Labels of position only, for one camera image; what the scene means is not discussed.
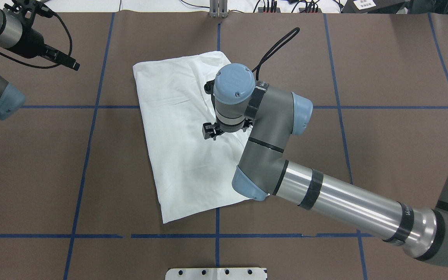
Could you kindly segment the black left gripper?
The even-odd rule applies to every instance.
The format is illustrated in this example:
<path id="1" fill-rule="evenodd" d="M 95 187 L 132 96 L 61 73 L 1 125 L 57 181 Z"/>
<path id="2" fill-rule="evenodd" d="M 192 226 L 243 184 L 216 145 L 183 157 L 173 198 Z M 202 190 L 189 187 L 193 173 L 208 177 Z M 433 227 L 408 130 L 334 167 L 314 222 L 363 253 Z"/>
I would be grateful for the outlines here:
<path id="1" fill-rule="evenodd" d="M 67 68 L 78 71 L 80 64 L 71 55 L 65 54 L 44 42 L 43 35 L 34 30 L 37 15 L 52 18 L 54 12 L 39 0 L 13 0 L 5 4 L 6 26 L 9 32 L 9 46 L 5 49 L 18 55 L 46 55 L 46 59 Z"/>

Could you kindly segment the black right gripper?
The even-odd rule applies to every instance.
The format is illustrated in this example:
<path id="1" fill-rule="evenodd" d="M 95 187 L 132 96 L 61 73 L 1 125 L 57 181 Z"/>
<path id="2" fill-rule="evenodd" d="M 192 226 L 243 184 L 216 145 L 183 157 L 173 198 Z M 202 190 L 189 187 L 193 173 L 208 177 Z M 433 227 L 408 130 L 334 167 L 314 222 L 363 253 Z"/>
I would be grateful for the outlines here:
<path id="1" fill-rule="evenodd" d="M 218 118 L 218 111 L 215 105 L 214 85 L 215 80 L 210 80 L 204 85 L 204 91 L 206 94 L 210 95 L 210 100 L 215 112 L 215 122 L 205 122 L 203 124 L 202 133 L 204 139 L 212 138 L 215 141 L 219 135 L 223 135 L 224 133 L 234 133 L 239 130 L 246 132 L 248 129 L 252 128 L 254 121 L 244 116 L 239 118 L 241 120 L 240 122 L 235 122 L 234 124 L 224 123 L 222 122 L 222 119 Z"/>

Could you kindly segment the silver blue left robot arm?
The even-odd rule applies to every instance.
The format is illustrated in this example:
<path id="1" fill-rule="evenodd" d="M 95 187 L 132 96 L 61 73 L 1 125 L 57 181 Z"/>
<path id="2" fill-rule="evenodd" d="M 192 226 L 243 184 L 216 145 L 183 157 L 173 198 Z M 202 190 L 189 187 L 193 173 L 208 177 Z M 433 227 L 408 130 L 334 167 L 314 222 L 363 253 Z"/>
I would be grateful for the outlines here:
<path id="1" fill-rule="evenodd" d="M 78 71 L 80 64 L 72 57 L 73 41 L 62 18 L 45 0 L 13 0 L 0 8 L 0 56 L 35 69 L 65 66 Z M 69 50 L 64 53 L 44 41 L 33 28 L 36 16 L 57 18 L 64 28 Z M 0 75 L 0 120 L 11 117 L 26 102 L 26 97 Z"/>

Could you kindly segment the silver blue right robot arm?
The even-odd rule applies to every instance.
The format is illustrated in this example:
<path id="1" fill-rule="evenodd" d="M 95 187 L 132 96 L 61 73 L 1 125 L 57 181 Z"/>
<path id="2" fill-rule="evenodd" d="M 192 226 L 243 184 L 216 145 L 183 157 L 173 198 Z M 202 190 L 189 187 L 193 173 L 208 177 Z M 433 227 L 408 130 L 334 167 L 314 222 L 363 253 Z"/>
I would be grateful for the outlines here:
<path id="1" fill-rule="evenodd" d="M 232 179 L 233 189 L 256 201 L 267 195 L 324 214 L 402 248 L 413 259 L 448 267 L 448 177 L 434 208 L 412 208 L 284 158 L 291 135 L 309 124 L 313 103 L 258 81 L 231 63 L 206 82 L 216 115 L 205 139 L 251 129 Z"/>

